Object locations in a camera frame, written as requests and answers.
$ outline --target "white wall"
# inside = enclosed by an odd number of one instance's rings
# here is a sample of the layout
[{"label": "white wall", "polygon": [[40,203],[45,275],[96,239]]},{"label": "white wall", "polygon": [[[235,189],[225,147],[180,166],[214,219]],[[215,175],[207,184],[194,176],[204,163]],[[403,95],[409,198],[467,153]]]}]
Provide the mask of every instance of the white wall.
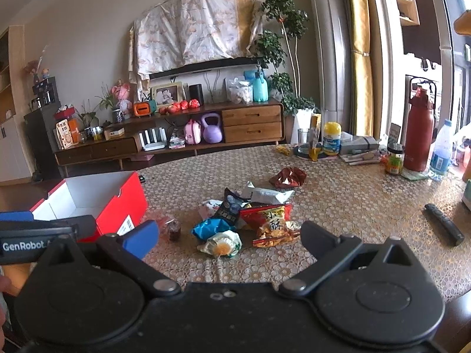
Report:
[{"label": "white wall", "polygon": [[[102,82],[111,86],[118,78],[127,78],[128,32],[134,19],[162,1],[59,0],[26,24],[26,59],[38,58],[43,47],[49,44],[43,67],[49,68],[56,77],[60,101],[79,108],[90,99],[93,108],[98,102],[95,95],[101,93]],[[295,3],[312,17],[310,0],[295,0]],[[299,53],[301,93],[318,101],[319,74],[311,22],[300,42]],[[208,74],[212,88],[215,72]],[[221,89],[223,77],[232,74],[241,72],[223,70],[217,90]],[[201,83],[206,90],[202,75],[181,76],[177,80]],[[99,113],[102,120],[110,116],[109,111]]]}]

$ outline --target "photo frame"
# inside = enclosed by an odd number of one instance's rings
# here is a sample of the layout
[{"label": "photo frame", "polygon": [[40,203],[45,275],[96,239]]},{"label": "photo frame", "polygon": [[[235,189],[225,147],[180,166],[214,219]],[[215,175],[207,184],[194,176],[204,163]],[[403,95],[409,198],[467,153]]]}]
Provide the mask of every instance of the photo frame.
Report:
[{"label": "photo frame", "polygon": [[161,107],[167,107],[175,102],[183,101],[183,84],[182,82],[173,82],[152,86],[150,88],[151,98],[157,105],[157,110]]}]

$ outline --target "purple kettlebell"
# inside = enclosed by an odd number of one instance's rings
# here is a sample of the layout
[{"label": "purple kettlebell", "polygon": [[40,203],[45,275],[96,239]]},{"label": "purple kettlebell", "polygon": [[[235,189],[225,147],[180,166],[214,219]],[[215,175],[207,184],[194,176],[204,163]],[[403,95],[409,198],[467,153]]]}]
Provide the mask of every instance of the purple kettlebell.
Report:
[{"label": "purple kettlebell", "polygon": [[[217,125],[208,125],[206,118],[217,118]],[[209,144],[217,144],[222,141],[221,117],[218,113],[208,113],[201,117],[201,124],[204,127],[203,138]]]}]

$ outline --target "metal screw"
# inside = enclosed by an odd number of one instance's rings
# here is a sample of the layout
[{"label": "metal screw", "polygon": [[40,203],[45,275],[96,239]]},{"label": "metal screw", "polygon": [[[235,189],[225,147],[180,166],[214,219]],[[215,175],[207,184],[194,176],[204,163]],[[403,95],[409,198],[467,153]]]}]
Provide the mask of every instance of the metal screw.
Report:
[{"label": "metal screw", "polygon": [[235,297],[237,296],[237,293],[234,292],[233,290],[227,290],[223,293],[224,297]]},{"label": "metal screw", "polygon": [[282,285],[285,289],[291,292],[301,292],[306,288],[306,283],[301,279],[289,279],[286,280]]},{"label": "metal screw", "polygon": [[154,282],[154,288],[162,292],[172,292],[178,288],[178,285],[173,280],[160,279]]},{"label": "metal screw", "polygon": [[211,293],[209,297],[216,301],[222,300],[224,298],[224,296],[220,293]]}]

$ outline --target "crumpled red wrapper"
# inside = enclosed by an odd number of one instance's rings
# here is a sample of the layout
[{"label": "crumpled red wrapper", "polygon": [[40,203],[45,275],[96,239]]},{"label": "crumpled red wrapper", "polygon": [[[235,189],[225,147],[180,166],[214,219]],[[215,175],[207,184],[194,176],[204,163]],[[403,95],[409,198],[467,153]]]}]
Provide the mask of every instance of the crumpled red wrapper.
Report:
[{"label": "crumpled red wrapper", "polygon": [[277,188],[301,187],[307,174],[297,167],[285,167],[277,175],[270,178],[269,182]]}]

